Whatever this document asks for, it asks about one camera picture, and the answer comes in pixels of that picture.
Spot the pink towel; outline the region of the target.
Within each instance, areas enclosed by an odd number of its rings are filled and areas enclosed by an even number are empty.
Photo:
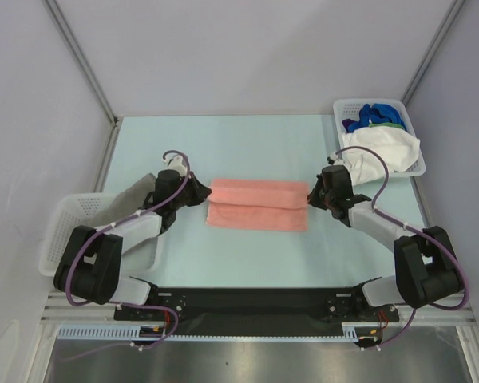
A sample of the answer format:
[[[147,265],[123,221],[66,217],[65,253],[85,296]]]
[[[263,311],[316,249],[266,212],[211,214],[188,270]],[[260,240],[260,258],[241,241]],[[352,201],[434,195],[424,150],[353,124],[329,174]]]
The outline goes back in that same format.
[[[306,182],[215,179],[206,224],[252,231],[306,231]]]

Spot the grey terry towel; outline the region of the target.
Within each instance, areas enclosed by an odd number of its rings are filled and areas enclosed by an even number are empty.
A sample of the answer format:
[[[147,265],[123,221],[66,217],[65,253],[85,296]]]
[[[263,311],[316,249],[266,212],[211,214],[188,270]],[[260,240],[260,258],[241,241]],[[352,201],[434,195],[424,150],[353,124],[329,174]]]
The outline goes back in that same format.
[[[155,182],[156,177],[152,173],[146,174],[131,187],[118,194],[103,211],[84,220],[82,225],[87,227],[106,226],[132,215],[143,206],[148,193],[155,190]]]

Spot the white towel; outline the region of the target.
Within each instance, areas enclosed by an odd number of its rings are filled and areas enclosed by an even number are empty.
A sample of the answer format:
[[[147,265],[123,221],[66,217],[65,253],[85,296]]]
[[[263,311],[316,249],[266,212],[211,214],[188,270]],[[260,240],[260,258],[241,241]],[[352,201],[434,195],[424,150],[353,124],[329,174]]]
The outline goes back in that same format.
[[[353,146],[367,148],[378,154],[390,174],[409,170],[418,161],[420,152],[418,138],[403,129],[384,125],[343,133],[342,142],[348,150],[342,152],[341,157],[354,186],[380,180],[385,176],[385,171],[375,155]]]

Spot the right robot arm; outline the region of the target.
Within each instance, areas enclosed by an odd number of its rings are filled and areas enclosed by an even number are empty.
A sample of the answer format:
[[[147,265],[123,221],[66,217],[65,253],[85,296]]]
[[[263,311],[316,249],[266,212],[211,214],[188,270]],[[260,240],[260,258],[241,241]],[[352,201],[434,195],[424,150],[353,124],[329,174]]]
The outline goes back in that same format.
[[[439,226],[417,229],[377,209],[369,197],[354,194],[350,173],[342,165],[322,169],[307,202],[394,255],[394,275],[364,282],[362,294],[351,301],[356,318],[371,320],[381,306],[395,303],[414,309],[436,306],[443,298],[467,291],[447,232]]]

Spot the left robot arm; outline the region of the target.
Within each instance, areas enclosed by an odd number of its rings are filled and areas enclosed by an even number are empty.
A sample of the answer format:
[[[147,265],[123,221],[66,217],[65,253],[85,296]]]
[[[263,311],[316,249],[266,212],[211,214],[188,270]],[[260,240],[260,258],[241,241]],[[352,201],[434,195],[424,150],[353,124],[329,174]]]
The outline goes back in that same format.
[[[119,194],[90,223],[75,227],[53,277],[71,305],[125,303],[140,318],[157,315],[160,300],[150,283],[126,270],[128,252],[163,235],[182,207],[201,205],[212,193],[192,172],[148,174]]]

